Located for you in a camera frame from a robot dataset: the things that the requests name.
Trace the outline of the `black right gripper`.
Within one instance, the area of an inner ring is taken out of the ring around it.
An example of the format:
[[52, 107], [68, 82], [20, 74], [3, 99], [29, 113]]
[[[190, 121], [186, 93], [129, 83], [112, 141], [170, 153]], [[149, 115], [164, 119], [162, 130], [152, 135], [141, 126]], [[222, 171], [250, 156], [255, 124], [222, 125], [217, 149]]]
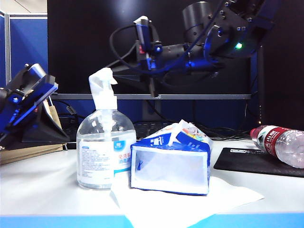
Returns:
[[148, 79], [148, 88], [151, 96], [159, 95], [159, 83], [164, 76], [171, 73], [185, 73], [189, 68], [188, 45], [177, 44], [162, 46], [160, 42], [153, 42], [150, 49], [142, 44], [137, 45], [137, 62], [139, 69], [131, 69], [126, 65], [118, 64], [111, 66], [115, 78], [141, 82], [141, 77], [137, 75], [120, 74], [140, 74]]

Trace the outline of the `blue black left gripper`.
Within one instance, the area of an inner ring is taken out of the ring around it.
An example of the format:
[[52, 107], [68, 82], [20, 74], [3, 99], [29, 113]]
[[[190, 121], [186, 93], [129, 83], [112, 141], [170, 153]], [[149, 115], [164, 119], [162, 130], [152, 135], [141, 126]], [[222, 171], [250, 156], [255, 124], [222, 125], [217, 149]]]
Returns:
[[17, 76], [0, 91], [0, 132], [10, 133], [31, 113], [23, 143], [67, 143], [54, 105], [44, 101], [58, 88], [54, 76]]

